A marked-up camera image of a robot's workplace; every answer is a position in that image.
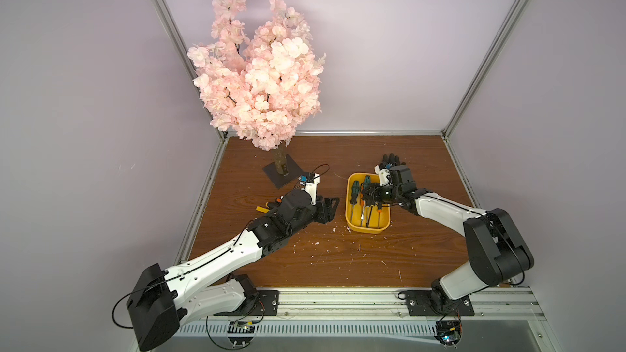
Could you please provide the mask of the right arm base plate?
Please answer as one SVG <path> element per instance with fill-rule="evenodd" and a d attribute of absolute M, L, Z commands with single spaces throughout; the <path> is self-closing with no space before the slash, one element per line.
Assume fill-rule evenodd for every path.
<path fill-rule="evenodd" d="M 397 293 L 397 298 L 405 303 L 412 317 L 475 316 L 468 296 L 452 300 L 438 290 L 411 289 L 400 291 Z"/>

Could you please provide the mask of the small green black screwdriver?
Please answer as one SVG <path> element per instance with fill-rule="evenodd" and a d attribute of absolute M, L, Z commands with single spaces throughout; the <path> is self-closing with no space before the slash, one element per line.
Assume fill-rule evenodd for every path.
<path fill-rule="evenodd" d="M 366 175 L 363 183 L 361 184 L 360 193 L 361 193 L 361 195 L 364 195 L 364 198 L 365 198 L 365 201 L 366 201 L 366 216 L 365 216 L 365 223 L 364 223 L 363 227 L 366 227 L 365 224 L 366 224 L 366 221 L 367 221 L 367 218 L 368 218 L 368 198 L 367 198 L 367 196 L 368 196 L 368 189 L 370 188 L 371 183 L 372 183 L 371 177 L 369 175 Z"/>

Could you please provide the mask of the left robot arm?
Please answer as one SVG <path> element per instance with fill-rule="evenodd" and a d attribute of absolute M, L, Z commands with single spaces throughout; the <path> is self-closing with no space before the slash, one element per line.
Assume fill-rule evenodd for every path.
<path fill-rule="evenodd" d="M 217 248 L 166 269 L 157 263 L 145 268 L 121 299 L 138 349 L 154 350 L 184 324 L 202 317 L 251 312 L 259 294 L 249 278 L 222 279 L 282 249 L 310 224 L 332 222 L 339 203 L 337 197 L 294 189 Z"/>

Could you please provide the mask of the yellow black striped screwdriver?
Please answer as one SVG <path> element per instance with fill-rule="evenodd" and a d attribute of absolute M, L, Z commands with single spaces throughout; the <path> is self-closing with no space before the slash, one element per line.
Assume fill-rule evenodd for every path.
<path fill-rule="evenodd" d="M 374 206 L 373 206 L 373 205 L 370 205 L 370 207 L 368 207 L 368 218 L 367 218 L 367 221 L 366 221 L 366 224 L 365 224 L 366 228 L 369 228 L 369 227 L 370 227 L 370 223 L 371 223 L 371 219 L 372 219 L 372 214 L 373 214 L 373 212 L 374 212 L 374 209 L 373 209 L 373 208 L 374 208 Z"/>

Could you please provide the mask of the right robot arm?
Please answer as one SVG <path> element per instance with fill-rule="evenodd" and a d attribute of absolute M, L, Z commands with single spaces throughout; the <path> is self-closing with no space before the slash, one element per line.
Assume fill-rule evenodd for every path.
<path fill-rule="evenodd" d="M 448 200 L 417 187 L 405 165 L 382 162 L 375 167 L 379 183 L 365 190 L 367 202 L 398 205 L 409 213 L 433 220 L 465 239 L 468 262 L 435 280 L 433 306 L 442 312 L 472 293 L 496 287 L 525 275 L 535 260 L 528 245 L 505 210 L 482 210 Z"/>

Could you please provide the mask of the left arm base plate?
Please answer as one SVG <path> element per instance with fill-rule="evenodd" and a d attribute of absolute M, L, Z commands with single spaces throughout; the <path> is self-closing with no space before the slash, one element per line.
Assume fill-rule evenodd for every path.
<path fill-rule="evenodd" d="M 280 302 L 278 290 L 260 290 L 252 298 L 246 298 L 234 311 L 214 314 L 214 317 L 274 317 L 277 316 Z"/>

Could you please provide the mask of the large green black screwdriver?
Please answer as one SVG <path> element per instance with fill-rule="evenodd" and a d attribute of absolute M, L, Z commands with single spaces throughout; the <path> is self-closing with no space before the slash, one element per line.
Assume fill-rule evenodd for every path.
<path fill-rule="evenodd" d="M 350 190 L 350 215 L 348 221 L 351 223 L 354 218 L 355 206 L 358 204 L 360 199 L 360 182 L 355 180 L 351 186 Z"/>

